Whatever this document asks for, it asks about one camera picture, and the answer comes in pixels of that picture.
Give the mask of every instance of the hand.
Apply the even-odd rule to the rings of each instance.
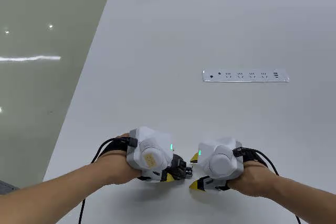
[[[266,166],[256,161],[244,163],[244,172],[238,178],[228,181],[228,186],[247,196],[266,196],[272,184],[279,178]]]
[[[118,137],[128,136],[128,134],[123,134]],[[140,170],[132,168],[127,163],[126,154],[124,151],[106,152],[93,163],[93,165],[100,168],[105,185],[124,184],[141,176]]]

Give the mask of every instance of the circular cap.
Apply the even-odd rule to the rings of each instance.
[[[147,148],[142,152],[142,157],[149,169],[160,168],[163,166],[163,153],[156,148]]]
[[[228,176],[233,172],[231,161],[224,154],[217,154],[211,157],[209,168],[217,176]]]

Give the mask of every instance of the power strip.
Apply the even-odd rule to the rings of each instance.
[[[205,82],[289,82],[284,70],[233,70],[233,69],[205,69],[203,70]]]

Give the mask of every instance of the glossy gray floor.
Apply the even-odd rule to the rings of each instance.
[[[105,2],[0,0],[0,180],[42,181]]]

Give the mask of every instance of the table surface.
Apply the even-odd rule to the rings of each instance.
[[[45,180],[145,125],[170,132],[185,159],[200,141],[233,136],[283,176],[336,193],[336,20],[327,13],[336,16],[334,0],[108,0]],[[204,68],[281,68],[291,82],[205,83]],[[83,223],[295,223],[269,200],[190,192],[191,182],[104,187]]]

